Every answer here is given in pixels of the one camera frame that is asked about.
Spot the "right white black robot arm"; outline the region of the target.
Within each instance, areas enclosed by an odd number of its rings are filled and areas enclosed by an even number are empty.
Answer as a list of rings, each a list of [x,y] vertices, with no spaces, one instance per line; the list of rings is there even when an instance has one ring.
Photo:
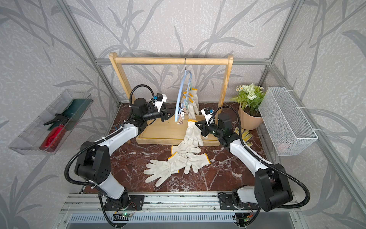
[[[281,164],[272,164],[248,147],[240,134],[232,128],[232,119],[226,114],[219,114],[218,124],[214,121],[197,121],[195,126],[202,136],[214,135],[220,144],[235,155],[251,171],[255,178],[254,186],[236,190],[237,198],[243,203],[257,204],[269,212],[276,208],[296,209],[305,206],[311,198],[308,188],[297,178],[286,173]],[[293,194],[289,180],[300,186],[305,198],[296,204],[290,204]]]

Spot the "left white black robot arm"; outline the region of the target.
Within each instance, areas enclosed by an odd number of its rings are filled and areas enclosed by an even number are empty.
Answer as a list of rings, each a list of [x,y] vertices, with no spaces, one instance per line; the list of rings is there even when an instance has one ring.
[[[149,120],[169,120],[175,113],[167,108],[165,102],[147,102],[136,99],[131,105],[128,119],[116,131],[96,141],[86,141],[80,151],[67,163],[64,170],[65,179],[75,185],[92,186],[102,196],[119,200],[127,195],[111,172],[111,155],[129,140],[140,135],[148,126]]]

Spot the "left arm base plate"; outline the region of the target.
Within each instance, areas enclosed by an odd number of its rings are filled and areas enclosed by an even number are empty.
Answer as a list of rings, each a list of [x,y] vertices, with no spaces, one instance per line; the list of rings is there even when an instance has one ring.
[[[106,211],[131,210],[141,211],[144,205],[144,195],[123,195],[120,199],[106,198],[104,209]]]

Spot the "white glove clipped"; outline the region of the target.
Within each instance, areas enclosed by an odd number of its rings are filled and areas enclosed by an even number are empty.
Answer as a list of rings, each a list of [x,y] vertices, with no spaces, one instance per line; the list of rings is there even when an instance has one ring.
[[[195,120],[195,112],[194,112],[194,108],[193,108],[193,103],[189,103],[187,105],[187,113],[188,113],[188,118],[191,120]]]
[[[196,112],[196,114],[199,114],[199,100],[198,100],[198,95],[197,95],[197,89],[196,88],[192,88],[191,89],[191,95],[192,95],[192,99],[194,101],[194,110]]]

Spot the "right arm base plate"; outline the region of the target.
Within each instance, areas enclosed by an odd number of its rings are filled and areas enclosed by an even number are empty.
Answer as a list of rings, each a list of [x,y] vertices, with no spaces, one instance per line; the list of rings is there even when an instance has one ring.
[[[253,203],[243,203],[237,195],[219,192],[217,194],[219,199],[220,210],[258,210],[259,206]]]

